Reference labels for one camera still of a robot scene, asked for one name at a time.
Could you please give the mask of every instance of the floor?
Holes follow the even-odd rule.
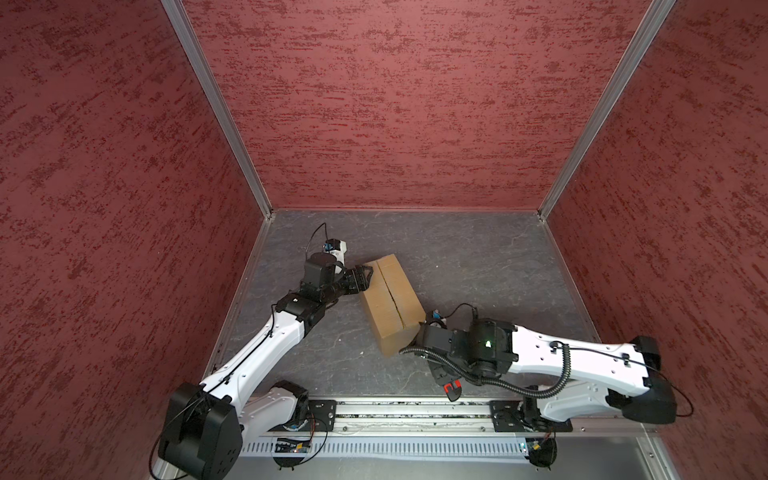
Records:
[[[463,480],[650,480],[635,439],[558,438],[558,457],[551,470],[533,465],[490,462],[414,462],[374,458],[315,458],[291,472],[280,471],[271,458],[237,460],[227,480],[252,478],[337,478],[390,480],[391,478],[456,478]]]
[[[347,242],[348,266],[394,253],[426,311],[449,313],[468,302],[481,316],[593,340],[535,214],[279,211],[227,344],[227,358],[265,324],[270,304],[298,286],[306,243],[322,222],[328,223],[332,238]],[[323,240],[316,237],[318,248]],[[469,320],[468,309],[459,310],[449,328],[465,328]],[[381,355],[357,296],[342,297],[257,392],[281,379],[307,388],[312,396],[442,395],[425,360]],[[540,375],[507,374],[505,379],[521,386],[548,381]],[[464,395],[510,396],[466,383]]]

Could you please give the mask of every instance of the black corrugated hose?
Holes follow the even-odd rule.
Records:
[[[474,383],[476,385],[493,385],[532,399],[548,399],[549,397],[560,393],[560,391],[565,387],[565,384],[568,382],[568,379],[571,378],[571,349],[567,343],[558,343],[560,343],[560,348],[563,350],[563,373],[560,375],[560,378],[553,386],[545,390],[524,389],[523,387],[512,385],[510,382],[505,382],[501,379],[492,379],[486,376],[475,375],[472,372],[464,370],[461,366],[451,361],[448,357],[433,350],[427,349],[423,346],[407,346],[404,349],[400,349],[399,353],[400,355],[404,355],[406,353],[419,353],[424,356],[428,356],[430,359],[435,360],[444,366],[447,366],[458,375],[463,376],[470,383]]]

